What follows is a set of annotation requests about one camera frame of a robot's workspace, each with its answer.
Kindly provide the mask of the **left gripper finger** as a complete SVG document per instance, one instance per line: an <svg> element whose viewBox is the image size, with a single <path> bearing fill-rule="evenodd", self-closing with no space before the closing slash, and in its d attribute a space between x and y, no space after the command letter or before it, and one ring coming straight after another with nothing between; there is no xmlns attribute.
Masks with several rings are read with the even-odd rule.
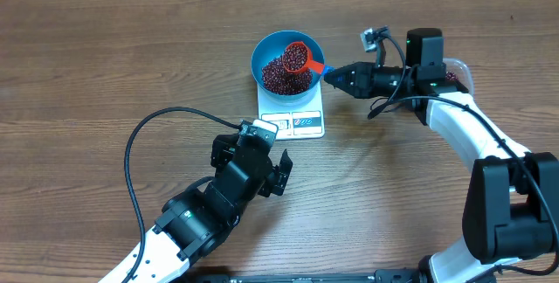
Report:
<svg viewBox="0 0 559 283"><path fill-rule="evenodd" d="M238 135L218 135L212 143L210 165L223 169L235 154Z"/></svg>
<svg viewBox="0 0 559 283"><path fill-rule="evenodd" d="M291 171L293 161L285 149L280 158L279 164L273 166L273 170L261 186L258 194L262 197L269 197L271 194L282 196Z"/></svg>

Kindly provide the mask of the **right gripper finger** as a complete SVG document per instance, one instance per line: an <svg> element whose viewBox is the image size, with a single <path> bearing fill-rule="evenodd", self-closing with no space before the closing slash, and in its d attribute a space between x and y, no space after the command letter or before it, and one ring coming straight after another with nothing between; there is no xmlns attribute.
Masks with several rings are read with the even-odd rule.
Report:
<svg viewBox="0 0 559 283"><path fill-rule="evenodd" d="M352 81L345 82L345 81L332 80L329 82L329 84L333 86L335 89L340 90L350 95L353 98L357 98L359 95L359 88L356 87Z"/></svg>
<svg viewBox="0 0 559 283"><path fill-rule="evenodd" d="M328 67L323 74L323 79L331 85L353 85L357 74L357 63L339 68Z"/></svg>

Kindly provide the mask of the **red scoop with blue handle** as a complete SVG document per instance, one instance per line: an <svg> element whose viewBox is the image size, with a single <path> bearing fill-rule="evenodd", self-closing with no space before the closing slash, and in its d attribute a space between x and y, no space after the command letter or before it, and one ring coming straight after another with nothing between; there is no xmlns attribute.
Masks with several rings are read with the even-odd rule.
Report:
<svg viewBox="0 0 559 283"><path fill-rule="evenodd" d="M281 56L281 62L284 69L292 74L311 71L323 75L334 70L333 67L314 60L312 51L302 41L288 45Z"/></svg>

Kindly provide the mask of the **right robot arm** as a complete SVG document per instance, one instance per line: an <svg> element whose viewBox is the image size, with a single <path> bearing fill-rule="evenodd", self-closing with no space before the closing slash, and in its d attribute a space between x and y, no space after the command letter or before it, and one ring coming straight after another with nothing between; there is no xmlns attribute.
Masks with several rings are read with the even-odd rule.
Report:
<svg viewBox="0 0 559 283"><path fill-rule="evenodd" d="M361 35L374 62L322 70L331 86L357 99L381 98L370 117L400 104L438 133L458 154L471 178L462 235L414 270L379 270L378 282L494 282L520 262L558 252L558 160L534 153L486 117L444 59L440 29L417 28L398 47L399 67L385 65L387 28Z"/></svg>

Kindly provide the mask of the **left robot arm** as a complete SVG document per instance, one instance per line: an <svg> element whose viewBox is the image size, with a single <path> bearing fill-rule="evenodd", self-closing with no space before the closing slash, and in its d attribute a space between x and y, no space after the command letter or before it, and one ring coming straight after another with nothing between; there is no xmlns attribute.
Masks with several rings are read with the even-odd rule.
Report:
<svg viewBox="0 0 559 283"><path fill-rule="evenodd" d="M136 246L101 280L121 282L131 274L132 282L170 282L223 244L255 196L283 194L293 162L284 152L272 164L268 154L275 137L255 127L217 136L210 158L216 172L203 179L205 190L193 183L171 198L146 232L144 253Z"/></svg>

